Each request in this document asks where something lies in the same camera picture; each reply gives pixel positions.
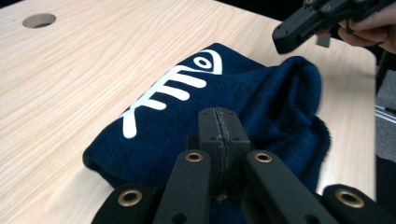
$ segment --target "wooden table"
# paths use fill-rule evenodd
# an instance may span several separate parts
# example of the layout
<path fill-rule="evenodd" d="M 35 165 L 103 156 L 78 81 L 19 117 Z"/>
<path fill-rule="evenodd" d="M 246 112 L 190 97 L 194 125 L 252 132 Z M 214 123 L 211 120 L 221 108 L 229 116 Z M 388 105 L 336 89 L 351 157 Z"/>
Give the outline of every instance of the wooden table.
<path fill-rule="evenodd" d="M 56 22 L 22 25 L 38 13 Z M 375 57 L 336 40 L 325 49 L 315 38 L 279 56 L 277 25 L 209 0 L 27 0 L 2 8 L 0 223 L 91 222 L 112 188 L 84 167 L 84 149 L 165 72 L 214 42 L 268 66 L 291 55 L 315 63 L 323 76 L 318 115 L 332 134 L 318 192 L 344 183 L 374 198 Z"/>

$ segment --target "black mount bracket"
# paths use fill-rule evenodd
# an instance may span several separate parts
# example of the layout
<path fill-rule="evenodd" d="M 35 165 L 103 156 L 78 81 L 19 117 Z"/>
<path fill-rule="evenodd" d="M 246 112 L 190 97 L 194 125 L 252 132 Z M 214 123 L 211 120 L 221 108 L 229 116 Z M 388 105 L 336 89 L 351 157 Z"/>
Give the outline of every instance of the black mount bracket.
<path fill-rule="evenodd" d="M 199 113 L 199 136 L 189 136 L 167 184 L 115 189 L 92 223 L 209 223 L 210 198 L 240 198 L 247 223 L 396 223 L 357 189 L 310 192 L 277 155 L 254 149 L 236 114 L 221 107 Z"/>

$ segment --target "table hole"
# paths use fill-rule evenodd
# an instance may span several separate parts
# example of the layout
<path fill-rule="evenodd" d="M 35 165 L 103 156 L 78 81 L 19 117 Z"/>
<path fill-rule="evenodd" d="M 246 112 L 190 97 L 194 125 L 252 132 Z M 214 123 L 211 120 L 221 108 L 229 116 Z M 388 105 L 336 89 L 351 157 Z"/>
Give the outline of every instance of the table hole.
<path fill-rule="evenodd" d="M 53 24 L 56 17 L 49 13 L 40 13 L 30 16 L 23 20 L 22 25 L 27 28 L 42 28 Z"/>

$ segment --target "folded fabric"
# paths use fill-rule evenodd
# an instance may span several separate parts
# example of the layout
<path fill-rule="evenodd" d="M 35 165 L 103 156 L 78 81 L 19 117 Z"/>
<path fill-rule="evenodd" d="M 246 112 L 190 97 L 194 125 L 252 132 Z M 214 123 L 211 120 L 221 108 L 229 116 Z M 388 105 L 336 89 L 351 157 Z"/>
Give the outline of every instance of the folded fabric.
<path fill-rule="evenodd" d="M 256 148 L 274 152 L 314 191 L 330 145 L 315 115 L 320 89 L 318 69 L 302 57 L 266 67 L 213 44 L 177 64 L 109 124 L 83 162 L 115 188 L 161 184 L 187 136 L 198 134 L 198 113 L 220 106 L 238 115 Z M 211 204 L 211 223 L 240 223 L 237 209 L 232 202 Z"/>

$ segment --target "metal screw hole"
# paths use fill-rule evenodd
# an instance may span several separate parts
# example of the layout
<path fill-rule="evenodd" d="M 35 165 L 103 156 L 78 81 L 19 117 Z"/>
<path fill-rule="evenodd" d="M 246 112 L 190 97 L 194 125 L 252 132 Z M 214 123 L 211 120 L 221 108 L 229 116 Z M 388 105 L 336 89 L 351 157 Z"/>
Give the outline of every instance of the metal screw hole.
<path fill-rule="evenodd" d="M 364 200 L 352 191 L 346 189 L 338 189 L 335 192 L 335 197 L 341 203 L 354 208 L 362 208 Z"/>
<path fill-rule="evenodd" d="M 127 189 L 119 196 L 119 204 L 124 207 L 134 206 L 143 198 L 142 192 L 138 189 Z"/>
<path fill-rule="evenodd" d="M 201 161 L 203 158 L 204 158 L 203 155 L 201 155 L 200 153 L 196 153 L 196 152 L 189 153 L 186 156 L 186 160 L 192 161 L 192 162 Z"/>
<path fill-rule="evenodd" d="M 272 160 L 272 157 L 270 155 L 263 152 L 257 153 L 254 158 L 256 158 L 256 160 L 260 162 L 270 162 Z"/>

